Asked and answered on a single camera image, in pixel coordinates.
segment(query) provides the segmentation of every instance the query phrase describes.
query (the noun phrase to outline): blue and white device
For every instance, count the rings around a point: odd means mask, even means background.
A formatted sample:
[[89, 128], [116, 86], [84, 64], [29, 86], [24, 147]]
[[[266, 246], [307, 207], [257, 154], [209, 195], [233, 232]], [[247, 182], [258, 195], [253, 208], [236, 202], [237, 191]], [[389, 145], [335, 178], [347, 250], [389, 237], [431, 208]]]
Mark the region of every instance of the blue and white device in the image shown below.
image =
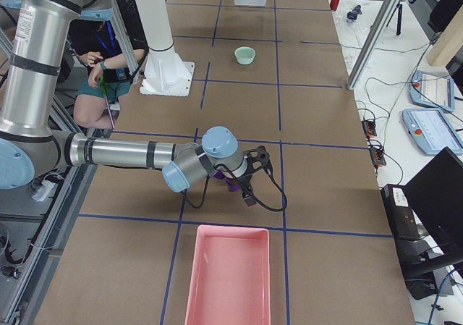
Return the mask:
[[437, 155], [448, 146], [463, 155], [463, 141], [439, 108], [405, 109], [402, 119], [408, 133], [426, 155]]
[[419, 106], [455, 110], [454, 80], [417, 70], [410, 84], [410, 98]]

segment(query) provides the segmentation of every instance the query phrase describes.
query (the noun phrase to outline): green bowl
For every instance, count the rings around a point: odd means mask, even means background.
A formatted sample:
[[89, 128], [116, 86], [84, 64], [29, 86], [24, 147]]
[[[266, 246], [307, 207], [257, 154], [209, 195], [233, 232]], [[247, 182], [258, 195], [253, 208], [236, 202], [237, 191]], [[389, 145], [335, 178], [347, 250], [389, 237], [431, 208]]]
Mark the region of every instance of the green bowl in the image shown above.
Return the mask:
[[247, 46], [242, 46], [234, 51], [239, 64], [251, 64], [254, 61], [255, 50]]

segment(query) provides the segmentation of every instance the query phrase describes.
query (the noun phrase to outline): pink tray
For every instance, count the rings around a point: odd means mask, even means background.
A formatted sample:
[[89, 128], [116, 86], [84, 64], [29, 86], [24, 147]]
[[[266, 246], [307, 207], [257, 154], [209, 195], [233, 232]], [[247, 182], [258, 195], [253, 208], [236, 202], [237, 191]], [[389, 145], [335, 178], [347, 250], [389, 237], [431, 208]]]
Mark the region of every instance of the pink tray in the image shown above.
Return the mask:
[[198, 227], [185, 325], [270, 325], [266, 229]]

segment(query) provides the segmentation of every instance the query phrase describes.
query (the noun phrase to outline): robotic arm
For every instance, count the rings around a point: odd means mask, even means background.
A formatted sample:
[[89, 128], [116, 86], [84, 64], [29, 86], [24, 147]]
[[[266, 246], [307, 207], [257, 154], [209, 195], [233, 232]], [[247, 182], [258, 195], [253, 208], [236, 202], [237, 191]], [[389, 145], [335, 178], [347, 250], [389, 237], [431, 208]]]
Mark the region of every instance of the robotic arm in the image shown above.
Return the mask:
[[[269, 155], [263, 146], [239, 150], [225, 127], [207, 131], [202, 145], [89, 138], [48, 127], [69, 23], [79, 16], [109, 20], [111, 0], [22, 0], [0, 113], [0, 188], [26, 185], [61, 166], [105, 164], [162, 170], [167, 185], [180, 192], [221, 170], [238, 183], [248, 205], [254, 204], [252, 174], [265, 169], [273, 181]], [[169, 42], [170, 28], [162, 33]], [[166, 53], [172, 50], [166, 46]]]

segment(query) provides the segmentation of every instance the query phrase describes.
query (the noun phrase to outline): computer monitor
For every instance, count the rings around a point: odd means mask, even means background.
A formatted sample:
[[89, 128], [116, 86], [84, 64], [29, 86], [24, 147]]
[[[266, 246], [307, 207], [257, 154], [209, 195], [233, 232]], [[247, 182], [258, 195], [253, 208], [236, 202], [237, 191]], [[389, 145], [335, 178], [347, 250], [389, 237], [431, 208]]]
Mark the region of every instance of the computer monitor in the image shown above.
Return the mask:
[[454, 265], [463, 270], [463, 162], [447, 147], [405, 186], [410, 207], [443, 255], [403, 266], [405, 278]]

